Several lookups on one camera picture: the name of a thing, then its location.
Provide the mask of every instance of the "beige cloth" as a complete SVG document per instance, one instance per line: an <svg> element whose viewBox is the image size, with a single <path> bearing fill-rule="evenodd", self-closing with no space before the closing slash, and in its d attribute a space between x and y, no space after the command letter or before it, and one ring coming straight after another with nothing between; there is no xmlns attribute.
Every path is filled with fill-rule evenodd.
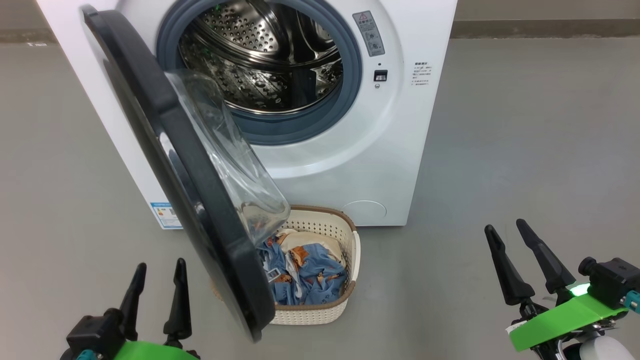
<svg viewBox="0 0 640 360"><path fill-rule="evenodd" d="M297 231L294 229L284 229L276 234L276 236L278 237L278 244L280 244L280 248L285 254L295 247L318 243L327 249L329 256L338 263L344 265L342 251L340 250L340 243L334 238L308 231Z"/></svg>

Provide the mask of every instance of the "open door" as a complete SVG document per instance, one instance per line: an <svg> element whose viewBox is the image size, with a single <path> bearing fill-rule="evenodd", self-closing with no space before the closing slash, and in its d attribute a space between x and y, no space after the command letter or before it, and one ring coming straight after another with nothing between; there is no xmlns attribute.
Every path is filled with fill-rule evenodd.
<svg viewBox="0 0 640 360"><path fill-rule="evenodd" d="M165 74L121 13L90 6L83 13L162 189L229 311L259 341L275 305L255 246L286 220L289 205L213 80Z"/></svg>

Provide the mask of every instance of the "blue and white sticker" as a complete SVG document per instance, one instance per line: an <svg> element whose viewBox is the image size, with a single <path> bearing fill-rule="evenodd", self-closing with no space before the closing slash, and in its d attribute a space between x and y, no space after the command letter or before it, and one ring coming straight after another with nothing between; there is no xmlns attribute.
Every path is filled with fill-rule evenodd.
<svg viewBox="0 0 640 360"><path fill-rule="evenodd" d="M152 202L151 208L163 229L182 229L178 216L168 202Z"/></svg>

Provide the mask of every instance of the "beige plastic basket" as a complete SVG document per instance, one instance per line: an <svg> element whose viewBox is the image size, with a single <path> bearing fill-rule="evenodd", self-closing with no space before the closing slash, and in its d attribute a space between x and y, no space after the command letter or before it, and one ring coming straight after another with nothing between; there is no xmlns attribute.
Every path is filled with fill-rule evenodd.
<svg viewBox="0 0 640 360"><path fill-rule="evenodd" d="M340 243L346 261L347 279L342 296L335 302L323 305L276 305L276 316L271 321L277 325L319 325L338 319L349 296L353 293L360 269L360 237L351 219L340 211L316 206L291 206L291 215L282 229L310 231L335 238ZM218 298L215 285L213 292Z"/></svg>

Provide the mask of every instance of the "black knob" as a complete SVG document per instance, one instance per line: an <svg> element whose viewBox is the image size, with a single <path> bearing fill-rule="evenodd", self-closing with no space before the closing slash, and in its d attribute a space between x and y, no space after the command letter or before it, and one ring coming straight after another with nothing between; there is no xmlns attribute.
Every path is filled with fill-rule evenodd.
<svg viewBox="0 0 640 360"><path fill-rule="evenodd" d="M580 263L580 266L578 266L578 273L580 273L580 275L583 275L583 276L590 276L593 265L597 263L598 262L596 261L596 259L592 258L591 256L588 258L585 258Z"/></svg>

